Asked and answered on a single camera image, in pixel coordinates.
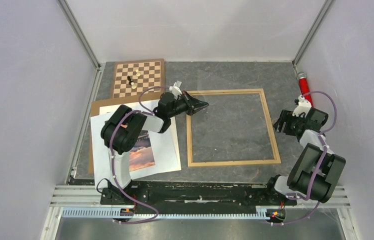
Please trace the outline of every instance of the black cable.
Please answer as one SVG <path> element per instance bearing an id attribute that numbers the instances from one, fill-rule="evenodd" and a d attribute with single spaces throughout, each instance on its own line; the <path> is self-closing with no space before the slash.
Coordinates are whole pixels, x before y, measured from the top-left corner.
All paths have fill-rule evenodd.
<path id="1" fill-rule="evenodd" d="M 99 194 L 102 194 L 103 192 L 102 191 L 99 191 L 99 185 L 100 183 L 105 180 L 109 182 L 109 179 L 107 179 L 106 177 L 105 178 L 102 178 L 98 183 L 97 183 L 97 186 L 95 187 L 95 190 L 99 193 Z"/>

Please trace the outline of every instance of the chessboard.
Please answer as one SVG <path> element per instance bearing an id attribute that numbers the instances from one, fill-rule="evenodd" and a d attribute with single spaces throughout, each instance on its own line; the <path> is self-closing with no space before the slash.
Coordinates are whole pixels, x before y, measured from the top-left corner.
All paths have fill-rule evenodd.
<path id="1" fill-rule="evenodd" d="M 129 84 L 131 77 L 134 86 Z M 165 61 L 163 59 L 125 61 L 115 63 L 113 85 L 110 98 L 123 98 L 140 95 L 151 87 L 165 87 Z M 148 93 L 164 92 L 164 89 L 152 89 Z"/>

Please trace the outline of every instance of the gray tabletop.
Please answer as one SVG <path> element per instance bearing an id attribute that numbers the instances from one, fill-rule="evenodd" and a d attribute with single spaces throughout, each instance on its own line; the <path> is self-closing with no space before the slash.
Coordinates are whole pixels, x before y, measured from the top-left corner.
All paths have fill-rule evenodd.
<path id="1" fill-rule="evenodd" d="M 181 81 L 181 88 L 186 91 L 263 89 L 271 122 L 278 119 L 281 110 L 293 110 L 294 99 L 300 94 L 293 66 L 286 62 L 166 62 L 165 68 L 167 87 Z M 114 63 L 107 62 L 96 100 L 110 97 L 113 71 Z M 191 118 L 196 156 L 193 161 L 273 158 L 268 130 L 261 119 L 262 107 L 256 96 L 216 95 L 206 96 L 205 100 L 210 106 Z M 281 164 L 187 167 L 186 116 L 182 114 L 175 119 L 182 170 L 141 180 L 266 183 L 274 175 L 288 175 L 302 152 L 295 137 L 275 133 Z M 210 122 L 216 124 L 208 127 Z M 83 139 L 77 179 L 94 178 L 88 174 L 89 138 L 90 128 Z"/>

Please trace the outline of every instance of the gray wall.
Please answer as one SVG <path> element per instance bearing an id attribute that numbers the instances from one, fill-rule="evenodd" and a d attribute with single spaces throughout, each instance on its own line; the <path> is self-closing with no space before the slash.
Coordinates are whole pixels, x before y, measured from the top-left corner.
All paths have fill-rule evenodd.
<path id="1" fill-rule="evenodd" d="M 0 0 L 0 239 L 38 239 L 94 68 L 55 0 Z"/>
<path id="2" fill-rule="evenodd" d="M 68 0 L 100 62 L 291 61 L 324 0 Z"/>
<path id="3" fill-rule="evenodd" d="M 338 121 L 327 142 L 346 158 L 341 183 L 361 237 L 374 240 L 374 1 L 336 1 L 299 68 L 311 90 L 335 99 Z M 333 113 L 324 97 L 314 103 Z"/>

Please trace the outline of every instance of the brown backing board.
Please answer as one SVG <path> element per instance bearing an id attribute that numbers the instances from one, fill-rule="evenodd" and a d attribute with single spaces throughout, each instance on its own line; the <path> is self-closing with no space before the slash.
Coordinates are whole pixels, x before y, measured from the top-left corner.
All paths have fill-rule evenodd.
<path id="1" fill-rule="evenodd" d="M 192 138 L 192 119 L 187 115 L 187 165 L 188 167 L 210 167 L 210 166 L 239 166 L 239 165 L 255 165 L 255 164 L 280 164 L 281 158 L 279 149 L 277 147 L 276 136 L 274 134 L 270 111 L 268 110 L 267 100 L 265 99 L 264 89 L 228 89 L 228 90 L 199 90 L 189 91 L 192 96 L 206 96 L 206 95 L 233 95 L 233 94 L 259 94 L 260 102 L 262 104 L 263 114 L 265 117 L 266 127 L 268 129 L 269 141 L 271 143 L 272 154 L 274 159 L 265 160 L 231 160 L 231 161 L 208 161 L 208 162 L 193 162 L 193 138 Z"/>
<path id="2" fill-rule="evenodd" d="M 128 84 L 127 76 L 136 83 L 137 88 L 132 89 Z M 165 61 L 164 59 L 148 59 L 136 61 L 116 62 L 113 69 L 113 84 L 110 89 L 110 98 L 123 98 L 140 95 L 151 87 L 165 87 Z M 165 92 L 165 89 L 152 89 L 149 93 Z"/>
<path id="3" fill-rule="evenodd" d="M 144 94 L 141 97 L 141 101 L 150 101 L 150 100 L 158 100 L 161 97 L 161 92 L 151 92 L 149 94 Z M 91 117 L 97 116 L 100 113 L 100 107 L 105 106 L 113 106 L 113 105 L 120 105 L 120 104 L 129 104 L 135 103 L 139 101 L 138 95 L 133 96 L 126 96 L 126 97 L 119 97 L 119 98 L 111 98 L 105 99 L 100 101 L 94 101 L 91 103 Z M 93 164 L 93 143 L 92 138 L 90 137 L 90 146 L 89 146 L 89 161 L 88 161 L 88 174 L 94 173 L 94 164 Z"/>

